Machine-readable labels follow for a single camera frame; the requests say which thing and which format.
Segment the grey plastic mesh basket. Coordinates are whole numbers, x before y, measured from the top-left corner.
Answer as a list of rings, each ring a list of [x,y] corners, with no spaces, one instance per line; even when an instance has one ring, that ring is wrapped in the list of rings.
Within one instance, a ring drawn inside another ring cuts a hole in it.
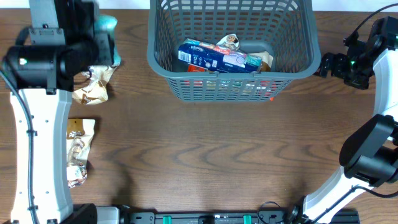
[[[189,72],[187,39],[215,44],[236,34],[245,53],[268,52],[269,72]],[[312,2],[304,0],[150,0],[147,61],[185,102],[263,102],[321,62]]]

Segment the blue Kleenex tissue pack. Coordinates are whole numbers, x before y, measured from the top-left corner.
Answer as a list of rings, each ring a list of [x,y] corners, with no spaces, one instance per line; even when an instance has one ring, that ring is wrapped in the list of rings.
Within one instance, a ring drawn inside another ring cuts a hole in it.
[[[262,58],[193,39],[186,39],[178,47],[178,59],[190,65],[220,73],[258,72]]]

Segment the teal flushable wipes pack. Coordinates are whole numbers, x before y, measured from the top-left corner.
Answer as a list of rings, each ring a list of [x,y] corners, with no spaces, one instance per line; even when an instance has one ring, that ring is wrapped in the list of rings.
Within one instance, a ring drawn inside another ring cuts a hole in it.
[[[116,68],[121,63],[114,40],[114,29],[118,20],[109,15],[99,15],[94,22],[94,41],[98,46],[98,56],[94,65]]]

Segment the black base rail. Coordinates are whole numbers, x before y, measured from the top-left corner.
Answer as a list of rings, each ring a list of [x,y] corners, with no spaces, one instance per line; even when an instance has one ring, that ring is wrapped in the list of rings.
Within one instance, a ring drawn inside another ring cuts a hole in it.
[[[136,212],[119,221],[129,224],[262,224],[284,223],[282,210],[238,213],[153,213]]]

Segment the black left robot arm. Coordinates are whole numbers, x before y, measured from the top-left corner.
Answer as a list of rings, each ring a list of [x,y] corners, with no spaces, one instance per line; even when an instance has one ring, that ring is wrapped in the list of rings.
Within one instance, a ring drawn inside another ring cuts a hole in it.
[[[2,61],[16,121],[17,184],[11,223],[117,223],[116,207],[73,203],[67,180],[67,121],[74,77],[112,65],[111,36],[97,1],[31,1],[32,24]]]

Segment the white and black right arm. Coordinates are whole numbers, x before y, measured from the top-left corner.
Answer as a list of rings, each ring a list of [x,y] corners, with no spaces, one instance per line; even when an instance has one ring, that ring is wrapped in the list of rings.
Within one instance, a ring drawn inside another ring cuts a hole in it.
[[[327,53],[317,71],[343,79],[360,90],[376,79],[372,118],[343,144],[339,168],[314,193],[294,205],[285,223],[330,223],[350,201],[363,192],[377,197],[373,190],[384,183],[397,182],[397,19],[387,16],[374,22],[368,40],[358,39],[354,31],[344,40],[346,54]]]

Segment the cream cookie snack bag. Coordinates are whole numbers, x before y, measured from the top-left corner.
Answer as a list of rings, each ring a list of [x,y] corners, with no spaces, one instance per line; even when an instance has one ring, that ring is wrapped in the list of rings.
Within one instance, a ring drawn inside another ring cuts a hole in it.
[[[244,72],[270,72],[273,56],[260,46],[249,45],[250,51],[241,49],[241,44],[236,34],[228,34],[223,37],[214,47],[214,50],[224,54],[224,61],[229,65],[244,68]]]

